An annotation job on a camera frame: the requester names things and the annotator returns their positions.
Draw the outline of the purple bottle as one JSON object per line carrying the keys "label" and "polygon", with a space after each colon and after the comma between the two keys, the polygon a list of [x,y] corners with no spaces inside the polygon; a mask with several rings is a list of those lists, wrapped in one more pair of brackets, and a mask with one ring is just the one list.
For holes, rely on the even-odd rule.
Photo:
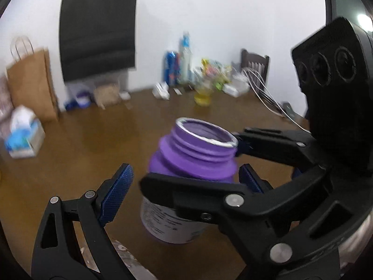
{"label": "purple bottle", "polygon": [[[237,146],[236,137],[220,126],[201,119],[178,118],[171,132],[160,139],[148,172],[231,183],[238,170]],[[178,217],[174,209],[165,207],[166,189],[160,183],[150,183],[143,178],[140,190],[142,224],[158,240],[186,244],[198,238],[207,227],[204,223]]]}

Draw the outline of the black paper bag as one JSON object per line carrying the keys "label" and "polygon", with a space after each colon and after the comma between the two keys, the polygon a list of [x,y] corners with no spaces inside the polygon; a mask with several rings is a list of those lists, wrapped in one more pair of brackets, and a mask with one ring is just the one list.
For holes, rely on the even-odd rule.
{"label": "black paper bag", "polygon": [[137,0],[62,0],[59,52],[63,80],[135,66]]}

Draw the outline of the small blue white jar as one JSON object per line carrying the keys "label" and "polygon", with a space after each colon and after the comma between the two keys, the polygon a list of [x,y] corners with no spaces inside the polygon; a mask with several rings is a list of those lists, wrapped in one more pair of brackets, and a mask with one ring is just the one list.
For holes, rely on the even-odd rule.
{"label": "small blue white jar", "polygon": [[88,108],[91,105],[91,96],[87,91],[81,91],[76,95],[76,103],[79,108]]}

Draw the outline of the blue drink can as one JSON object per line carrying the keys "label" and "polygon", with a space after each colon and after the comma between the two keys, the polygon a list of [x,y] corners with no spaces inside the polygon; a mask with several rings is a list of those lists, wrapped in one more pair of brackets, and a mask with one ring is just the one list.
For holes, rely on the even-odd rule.
{"label": "blue drink can", "polygon": [[175,51],[168,51],[164,57],[164,81],[169,86],[178,84],[180,76],[180,54]]}

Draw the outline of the clear jar of grains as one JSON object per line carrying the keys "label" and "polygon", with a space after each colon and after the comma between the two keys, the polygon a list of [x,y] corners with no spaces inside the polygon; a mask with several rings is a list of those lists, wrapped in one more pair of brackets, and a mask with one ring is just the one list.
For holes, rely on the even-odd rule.
{"label": "clear jar of grains", "polygon": [[95,88],[93,91],[95,103],[99,108],[105,109],[107,106],[121,102],[120,87],[118,84],[106,84]]}

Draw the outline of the glass of yellow drink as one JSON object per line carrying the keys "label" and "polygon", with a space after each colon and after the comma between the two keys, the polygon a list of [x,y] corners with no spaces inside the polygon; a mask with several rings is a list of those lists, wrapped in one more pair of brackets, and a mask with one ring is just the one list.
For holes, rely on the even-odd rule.
{"label": "glass of yellow drink", "polygon": [[194,101],[197,105],[207,107],[211,105],[213,84],[210,80],[200,80],[195,86]]}

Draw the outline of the clear tall bottle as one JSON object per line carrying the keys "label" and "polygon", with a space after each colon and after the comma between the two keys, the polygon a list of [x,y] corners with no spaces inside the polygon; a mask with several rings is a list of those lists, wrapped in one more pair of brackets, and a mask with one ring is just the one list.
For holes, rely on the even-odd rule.
{"label": "clear tall bottle", "polygon": [[180,46],[180,83],[188,84],[190,82],[192,52],[190,50],[190,34],[183,33]]}

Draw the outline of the brown paper bag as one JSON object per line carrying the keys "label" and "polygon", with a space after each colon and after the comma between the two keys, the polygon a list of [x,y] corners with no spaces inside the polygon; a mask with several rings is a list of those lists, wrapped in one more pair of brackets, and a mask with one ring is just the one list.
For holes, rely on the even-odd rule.
{"label": "brown paper bag", "polygon": [[30,39],[13,39],[10,52],[14,63],[7,67],[8,88],[14,107],[31,109],[42,122],[57,121],[58,100],[51,77],[47,49],[35,50]]}

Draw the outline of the dark wooden chair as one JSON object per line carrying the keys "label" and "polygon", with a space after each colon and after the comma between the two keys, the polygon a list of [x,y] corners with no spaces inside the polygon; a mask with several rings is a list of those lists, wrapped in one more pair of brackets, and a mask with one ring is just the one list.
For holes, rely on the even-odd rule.
{"label": "dark wooden chair", "polygon": [[247,49],[242,49],[240,52],[240,67],[241,69],[244,68],[252,68],[257,70],[263,81],[264,84],[267,83],[267,73],[269,69],[269,56],[260,56],[256,53],[248,52]]}

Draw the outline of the blue tissue box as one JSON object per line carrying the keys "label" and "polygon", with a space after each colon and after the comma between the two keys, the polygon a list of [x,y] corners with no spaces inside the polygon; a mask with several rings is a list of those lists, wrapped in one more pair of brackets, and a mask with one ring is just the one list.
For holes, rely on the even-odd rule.
{"label": "blue tissue box", "polygon": [[34,158],[45,139],[45,131],[35,113],[21,105],[11,114],[10,134],[5,148],[13,159]]}

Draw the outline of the colourful snack packets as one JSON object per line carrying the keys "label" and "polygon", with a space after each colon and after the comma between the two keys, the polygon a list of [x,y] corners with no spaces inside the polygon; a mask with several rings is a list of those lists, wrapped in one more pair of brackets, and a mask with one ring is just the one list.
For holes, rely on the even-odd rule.
{"label": "colourful snack packets", "polygon": [[218,91],[222,91],[225,84],[231,82],[233,73],[232,65],[222,64],[208,58],[201,59],[201,65],[192,69],[192,84],[198,85],[210,81]]}

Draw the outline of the crumpled white tissue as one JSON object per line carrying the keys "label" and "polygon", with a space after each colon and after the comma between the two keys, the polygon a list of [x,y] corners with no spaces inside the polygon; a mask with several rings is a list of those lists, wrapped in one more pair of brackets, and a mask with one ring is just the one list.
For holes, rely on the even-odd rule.
{"label": "crumpled white tissue", "polygon": [[156,99],[162,99],[168,101],[170,98],[169,86],[166,82],[155,84],[152,94]]}

